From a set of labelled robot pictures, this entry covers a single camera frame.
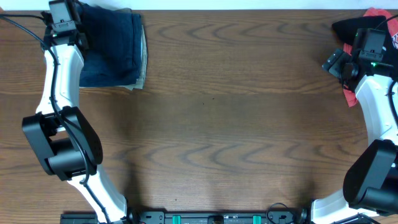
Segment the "navy blue shorts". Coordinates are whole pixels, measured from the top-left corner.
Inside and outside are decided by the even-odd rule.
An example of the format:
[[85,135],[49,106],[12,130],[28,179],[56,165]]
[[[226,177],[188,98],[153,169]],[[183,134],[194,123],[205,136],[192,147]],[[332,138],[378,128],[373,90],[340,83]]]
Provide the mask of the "navy blue shorts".
[[141,69],[142,19],[88,4],[79,8],[88,39],[80,75],[82,88],[132,85]]

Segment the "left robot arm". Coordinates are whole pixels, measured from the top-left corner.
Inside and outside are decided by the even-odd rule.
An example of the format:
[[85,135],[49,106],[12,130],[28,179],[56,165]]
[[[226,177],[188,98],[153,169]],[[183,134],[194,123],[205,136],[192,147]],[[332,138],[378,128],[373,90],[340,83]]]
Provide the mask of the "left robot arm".
[[44,171],[76,188],[97,223],[138,223],[105,172],[101,141],[79,109],[81,50],[87,47],[80,35],[46,31],[40,41],[47,66],[43,95],[35,115],[22,120],[22,130]]

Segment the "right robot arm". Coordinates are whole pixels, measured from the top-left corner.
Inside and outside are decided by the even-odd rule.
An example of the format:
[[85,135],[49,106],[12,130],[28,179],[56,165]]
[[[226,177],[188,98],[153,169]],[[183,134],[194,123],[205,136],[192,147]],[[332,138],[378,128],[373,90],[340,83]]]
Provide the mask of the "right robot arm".
[[363,111],[368,148],[349,168],[342,189],[314,200],[298,223],[375,223],[397,214],[397,79],[382,54],[337,49],[323,69],[348,82]]

